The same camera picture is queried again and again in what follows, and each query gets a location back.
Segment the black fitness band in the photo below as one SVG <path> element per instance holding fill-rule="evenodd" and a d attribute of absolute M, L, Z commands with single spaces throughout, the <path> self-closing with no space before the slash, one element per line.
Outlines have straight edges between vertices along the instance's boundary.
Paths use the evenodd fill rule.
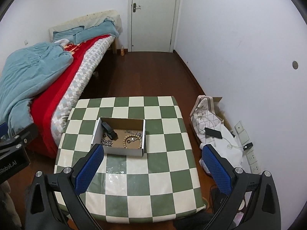
<path fill-rule="evenodd" d="M 118 138 L 117 133 L 114 131 L 114 129 L 105 121 L 102 121 L 102 128 L 105 131 L 106 136 L 110 140 L 116 140 Z"/>

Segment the white plastic bag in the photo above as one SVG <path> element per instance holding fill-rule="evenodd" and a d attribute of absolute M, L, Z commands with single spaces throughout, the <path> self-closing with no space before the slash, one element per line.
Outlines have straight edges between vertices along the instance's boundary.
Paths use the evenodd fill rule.
<path fill-rule="evenodd" d="M 202 149 L 206 144 L 210 144 L 233 167 L 242 167 L 243 149 L 238 146 L 235 138 L 222 123 L 216 125 L 214 129 L 221 133 L 222 139 L 206 137 L 204 130 L 202 130 L 198 135 L 201 141 L 200 148 Z"/>

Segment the red bed sheet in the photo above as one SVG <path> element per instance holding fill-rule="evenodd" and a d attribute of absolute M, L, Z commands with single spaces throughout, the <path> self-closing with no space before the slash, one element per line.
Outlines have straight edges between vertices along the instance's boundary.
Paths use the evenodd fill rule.
<path fill-rule="evenodd" d="M 30 105 L 30 112 L 34 124 L 38 129 L 38 136 L 29 144 L 29 149 L 49 158 L 56 158 L 58 145 L 51 138 L 51 117 L 61 98 L 64 96 L 68 83 L 72 81 L 73 74 L 76 73 L 80 60 L 74 60 L 74 53 L 81 49 L 81 53 L 93 44 L 94 40 L 89 39 L 79 44 L 63 43 L 63 48 L 72 54 L 73 62 L 47 89 L 37 95 Z"/>

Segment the black charger plug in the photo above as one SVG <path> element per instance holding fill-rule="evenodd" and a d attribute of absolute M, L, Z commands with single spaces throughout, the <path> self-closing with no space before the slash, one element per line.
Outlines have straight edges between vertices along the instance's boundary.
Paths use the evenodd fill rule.
<path fill-rule="evenodd" d="M 251 149 L 252 147 L 253 147 L 253 143 L 249 142 L 249 143 L 247 143 L 246 145 L 243 146 L 243 150 L 247 151 L 247 150 Z"/>

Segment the black smartphone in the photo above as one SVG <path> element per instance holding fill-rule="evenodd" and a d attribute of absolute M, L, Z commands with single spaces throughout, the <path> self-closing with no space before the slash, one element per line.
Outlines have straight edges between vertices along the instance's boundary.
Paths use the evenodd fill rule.
<path fill-rule="evenodd" d="M 204 132 L 205 132 L 206 138 L 212 137 L 212 138 L 217 138 L 217 139 L 223 139 L 221 131 L 217 131 L 217 130 L 205 127 Z"/>

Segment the white cardboard box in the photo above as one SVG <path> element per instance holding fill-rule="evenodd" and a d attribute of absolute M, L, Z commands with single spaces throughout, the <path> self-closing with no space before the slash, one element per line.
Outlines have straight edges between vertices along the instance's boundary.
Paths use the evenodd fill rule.
<path fill-rule="evenodd" d="M 117 133 L 116 140 L 106 136 L 102 121 L 107 122 Z M 106 154 L 142 157 L 145 135 L 144 119 L 100 117 L 95 123 L 91 145 L 101 144 Z"/>

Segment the green white checkered tablecloth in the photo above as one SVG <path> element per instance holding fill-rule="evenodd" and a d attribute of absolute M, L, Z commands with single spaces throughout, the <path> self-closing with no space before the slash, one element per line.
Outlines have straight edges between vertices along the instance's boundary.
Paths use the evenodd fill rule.
<path fill-rule="evenodd" d="M 101 117 L 143 119 L 142 157 L 106 154 L 81 199 L 93 217 L 110 223 L 159 222 L 205 208 L 191 143 L 172 96 L 82 99 L 61 137 L 55 172 L 91 149 Z"/>

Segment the teal blanket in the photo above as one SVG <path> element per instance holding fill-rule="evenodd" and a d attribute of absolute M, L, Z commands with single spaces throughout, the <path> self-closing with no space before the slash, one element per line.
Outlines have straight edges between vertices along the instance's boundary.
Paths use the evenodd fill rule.
<path fill-rule="evenodd" d="M 79 44 L 105 34 L 120 35 L 107 18 L 87 29 L 79 26 L 54 32 L 53 41 L 16 50 L 7 57 L 1 75 L 1 123 L 7 124 L 10 137 L 33 124 L 32 98 L 47 89 L 73 62 L 63 43 Z"/>

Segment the white patterned bag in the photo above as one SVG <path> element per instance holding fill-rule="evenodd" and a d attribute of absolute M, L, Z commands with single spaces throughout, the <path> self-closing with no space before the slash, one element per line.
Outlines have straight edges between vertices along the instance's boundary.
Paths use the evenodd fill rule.
<path fill-rule="evenodd" d="M 189 119 L 192 129 L 201 144 L 215 146 L 215 139 L 211 136 L 205 136 L 205 128 L 220 130 L 223 124 L 223 121 L 215 114 L 213 98 L 199 95 L 190 112 Z"/>

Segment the checkered mattress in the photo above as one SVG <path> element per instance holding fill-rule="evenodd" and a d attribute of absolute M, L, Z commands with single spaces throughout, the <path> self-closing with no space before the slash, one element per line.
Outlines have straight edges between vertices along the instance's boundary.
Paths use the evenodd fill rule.
<path fill-rule="evenodd" d="M 72 108 L 76 106 L 94 70 L 115 41 L 115 37 L 113 35 L 102 35 L 93 40 L 93 44 L 85 53 L 81 53 L 81 49 L 76 50 L 74 53 L 74 60 L 80 60 L 81 64 L 78 66 L 76 73 L 73 74 L 72 81 L 68 83 L 68 88 L 51 117 L 51 138 L 55 145 L 60 144 L 60 139 Z"/>

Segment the orange bottle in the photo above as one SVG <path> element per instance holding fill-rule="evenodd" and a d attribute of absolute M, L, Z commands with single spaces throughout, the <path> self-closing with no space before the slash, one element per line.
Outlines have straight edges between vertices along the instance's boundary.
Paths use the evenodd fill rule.
<path fill-rule="evenodd" d="M 121 46 L 120 55 L 121 55 L 121 56 L 124 56 L 124 54 L 125 54 L 124 46 L 122 45 L 122 46 Z"/>

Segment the beige headboard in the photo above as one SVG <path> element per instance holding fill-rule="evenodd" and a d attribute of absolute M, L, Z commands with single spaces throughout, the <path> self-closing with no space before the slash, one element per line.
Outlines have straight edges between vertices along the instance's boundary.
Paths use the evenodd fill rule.
<path fill-rule="evenodd" d="M 114 23 L 115 28 L 119 34 L 123 32 L 122 21 L 119 13 L 115 9 L 111 9 L 77 17 L 49 28 L 50 40 L 54 40 L 54 32 L 62 32 L 79 26 L 84 26 L 84 28 L 87 29 L 101 24 L 106 18 L 110 19 Z"/>

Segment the white door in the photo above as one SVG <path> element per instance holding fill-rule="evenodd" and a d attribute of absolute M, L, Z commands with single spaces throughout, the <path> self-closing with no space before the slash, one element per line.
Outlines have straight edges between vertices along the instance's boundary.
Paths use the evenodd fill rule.
<path fill-rule="evenodd" d="M 128 51 L 171 53 L 179 8 L 180 0 L 129 0 Z"/>

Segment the white wall socket strip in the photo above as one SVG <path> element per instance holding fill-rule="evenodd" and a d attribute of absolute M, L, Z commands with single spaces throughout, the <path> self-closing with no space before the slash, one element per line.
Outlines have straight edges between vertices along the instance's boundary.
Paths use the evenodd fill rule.
<path fill-rule="evenodd" d="M 257 162 L 256 154 L 254 152 L 253 143 L 250 140 L 247 131 L 245 130 L 243 123 L 239 121 L 234 126 L 235 133 L 238 136 L 239 142 L 243 147 L 243 157 L 244 161 L 248 164 L 250 171 L 252 174 L 260 174 L 261 168 Z"/>

